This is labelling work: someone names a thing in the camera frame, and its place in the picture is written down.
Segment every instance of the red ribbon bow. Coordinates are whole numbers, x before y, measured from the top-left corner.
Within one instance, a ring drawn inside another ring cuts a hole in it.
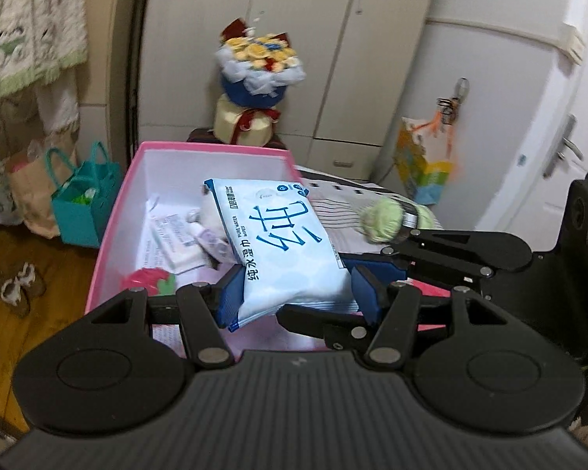
[[[255,115],[259,112],[262,112],[266,116],[270,117],[274,131],[274,124],[279,121],[281,111],[276,111],[276,109],[245,109],[240,115],[240,118],[238,118],[238,121],[235,124],[235,128],[233,129],[233,135],[230,137],[230,143],[232,145],[236,145],[238,143],[240,133],[251,130],[252,119],[255,118]]]

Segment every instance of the small white package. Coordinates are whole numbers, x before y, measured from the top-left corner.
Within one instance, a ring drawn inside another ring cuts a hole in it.
[[[151,227],[169,272],[181,274],[209,265],[209,257],[189,232],[189,223],[179,214],[151,217]]]
[[[350,274],[297,183],[207,180],[228,240],[246,267],[244,301],[229,330],[284,304],[358,310]]]

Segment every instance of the wardrobe door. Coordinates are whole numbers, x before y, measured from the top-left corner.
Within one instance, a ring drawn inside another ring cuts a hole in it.
[[[222,94],[214,56],[220,32],[248,17],[250,0],[149,0],[142,39],[139,121],[152,129],[177,128],[187,137],[195,127],[213,125]],[[164,133],[169,139],[175,133]]]
[[[257,34],[287,32],[307,74],[289,87],[278,109],[283,134],[312,136],[349,0],[252,0]]]
[[[353,1],[316,137],[383,143],[429,1]]]

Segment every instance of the blue gripper pad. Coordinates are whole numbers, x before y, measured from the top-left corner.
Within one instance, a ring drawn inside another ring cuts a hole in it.
[[[350,271],[350,287],[359,310],[368,325],[376,326],[381,322],[383,309],[389,307],[385,286],[375,280],[365,267],[356,266]]]
[[[244,274],[246,268],[234,265],[227,274],[218,281],[220,296],[218,310],[215,314],[216,324],[220,328],[228,327],[237,319],[238,311],[244,302]]]
[[[356,265],[366,267],[383,286],[387,286],[396,280],[406,280],[408,278],[406,270],[398,268],[391,260],[386,258],[368,260],[342,257],[342,261],[351,274]]]

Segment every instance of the beige wall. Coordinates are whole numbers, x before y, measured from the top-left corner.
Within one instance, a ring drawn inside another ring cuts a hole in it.
[[[89,61],[78,68],[79,152],[101,140],[125,165],[124,89],[133,0],[86,0]]]

